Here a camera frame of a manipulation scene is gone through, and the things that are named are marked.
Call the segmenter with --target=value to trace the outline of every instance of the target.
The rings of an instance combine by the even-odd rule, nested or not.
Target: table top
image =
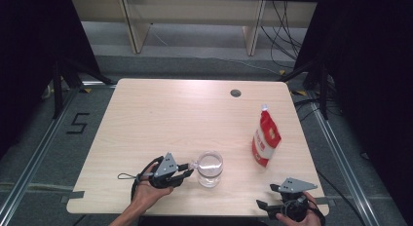
[[[239,90],[241,96],[231,96]],[[282,142],[264,169],[254,160],[251,142],[267,104]],[[132,180],[153,159],[171,152],[181,165],[207,150],[224,160],[220,183],[206,188],[197,173],[147,215],[267,216],[255,200],[280,205],[270,184],[292,177],[317,184],[324,197],[300,122],[285,83],[210,80],[122,79],[106,109],[87,160],[74,187],[71,213],[121,213],[130,203]],[[328,214],[328,206],[320,205]]]

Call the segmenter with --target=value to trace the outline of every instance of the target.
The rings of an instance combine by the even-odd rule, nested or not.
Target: human hand
[[[172,193],[173,187],[165,189],[157,189],[149,183],[147,177],[144,176],[134,191],[131,204],[119,215],[110,225],[132,225],[132,223],[146,212],[148,208],[153,206],[163,196]]]
[[[309,206],[311,208],[316,208],[317,206],[313,204],[316,204],[316,200],[313,198],[313,196],[311,196],[307,192],[304,192],[304,195],[309,200]],[[321,226],[321,221],[319,217],[312,210],[309,209],[307,209],[307,216],[301,222],[295,222],[294,220],[290,219],[289,217],[281,213],[277,213],[276,218],[280,222],[284,223],[286,226]]]
[[[139,207],[141,213],[146,212],[148,208],[153,206],[159,199],[165,195],[172,193],[173,187],[165,189],[157,189],[149,183],[148,180],[142,180],[136,186],[136,190],[131,201],[131,206]]]

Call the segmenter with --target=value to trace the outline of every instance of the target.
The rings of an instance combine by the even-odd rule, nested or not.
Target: red label
[[[268,111],[261,112],[260,125],[267,143],[270,146],[276,148],[282,138],[280,136],[279,130],[277,129],[276,123],[274,123]]]

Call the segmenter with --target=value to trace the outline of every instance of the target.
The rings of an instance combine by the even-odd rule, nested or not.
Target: wire
[[[279,18],[279,21],[280,21],[280,25],[281,25],[281,26],[280,26],[280,29],[282,28],[282,29],[284,30],[285,34],[287,35],[287,37],[288,37],[288,39],[289,39],[289,42],[286,41],[286,40],[284,40],[283,38],[281,38],[281,36],[280,36],[280,38],[281,38],[284,42],[290,44],[292,50],[294,51],[294,53],[295,53],[296,55],[298,55],[298,51],[297,51],[297,49],[296,49],[296,46],[299,47],[299,48],[301,48],[302,45],[301,45],[300,42],[298,42],[297,40],[295,40],[294,38],[292,38],[291,33],[289,32],[288,16],[287,16],[287,14],[286,14],[286,8],[287,8],[287,6],[288,6],[288,2],[285,1],[283,4],[284,4],[284,9],[283,9],[284,14],[283,14],[283,16],[282,16],[282,18],[281,18],[280,13],[279,13],[279,11],[278,11],[278,9],[277,9],[277,7],[276,7],[276,3],[273,1],[274,10],[276,11],[277,17]]]
[[[76,220],[76,222],[74,222],[73,223],[73,226],[76,226],[76,225],[78,225],[79,223],[80,223],[80,221],[82,221],[82,219],[84,219],[86,217],[86,215],[84,214],[84,215],[82,215],[82,216],[80,216],[80,218],[78,218],[78,220]]]
[[[152,32],[153,32],[154,36],[155,36],[161,43],[163,43],[165,46],[169,47],[169,44],[168,44],[167,42],[165,42],[164,40],[162,40],[155,31],[152,31]],[[175,52],[172,52],[172,53],[173,53],[174,55],[177,55],[177,56],[180,56],[180,57],[192,57],[192,58],[200,58],[200,59],[218,59],[218,60],[223,60],[223,61],[228,61],[228,62],[240,63],[240,64],[243,64],[243,65],[245,65],[245,66],[251,67],[251,68],[266,70],[266,71],[269,71],[269,72],[272,72],[272,73],[274,73],[274,74],[276,74],[276,75],[281,76],[281,74],[278,73],[278,72],[275,71],[275,70],[272,70],[272,69],[269,69],[269,68],[265,68],[265,67],[254,66],[254,65],[251,65],[251,64],[248,64],[248,63],[245,63],[245,62],[242,62],[242,61],[238,61],[238,60],[233,60],[233,59],[228,59],[228,58],[219,58],[219,57],[200,57],[200,56],[183,55],[183,54],[178,54],[178,53],[175,53]]]
[[[265,29],[264,29],[263,26],[261,26],[261,29],[264,31],[264,33],[265,33],[265,35],[268,37],[268,39],[270,39],[270,41],[272,42],[271,51],[273,50],[273,47],[276,46],[276,47],[279,48],[280,51],[283,52],[286,56],[288,56],[288,57],[290,57],[290,58],[292,58],[292,59],[294,59],[294,60],[297,59],[296,56],[293,56],[292,54],[290,54],[285,48],[283,48],[282,46],[280,46],[280,44],[278,44],[278,43],[276,42],[277,36],[273,39],[273,38],[270,37],[270,35],[268,35],[267,31],[265,31]]]
[[[353,206],[352,203],[350,203],[350,201],[343,195],[343,193],[341,193],[341,191],[338,190],[337,187],[336,187],[333,183],[331,183],[331,181],[329,181],[329,180],[327,179],[327,177],[325,177],[325,175],[323,175],[323,174],[321,173],[321,171],[319,171],[318,169],[316,169],[316,172],[340,195],[340,197],[344,200],[344,202],[346,202],[346,203],[350,206],[350,208],[353,210],[353,212],[356,214],[356,216],[357,216],[358,219],[360,220],[361,224],[362,224],[363,226],[365,226],[365,223],[364,223],[364,221],[362,220],[361,215],[360,215],[360,214],[358,213],[358,211],[356,210],[355,206]]]
[[[302,119],[300,119],[300,122],[303,122],[305,119],[307,119],[307,117],[309,117],[312,113],[314,113],[317,110],[319,110],[319,108],[316,108],[313,111],[309,112],[306,116],[304,116]]]

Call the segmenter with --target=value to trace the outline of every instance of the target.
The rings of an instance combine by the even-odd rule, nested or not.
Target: glass cup
[[[198,182],[205,187],[215,187],[221,180],[223,170],[222,156],[216,151],[206,151],[192,164],[198,171]]]

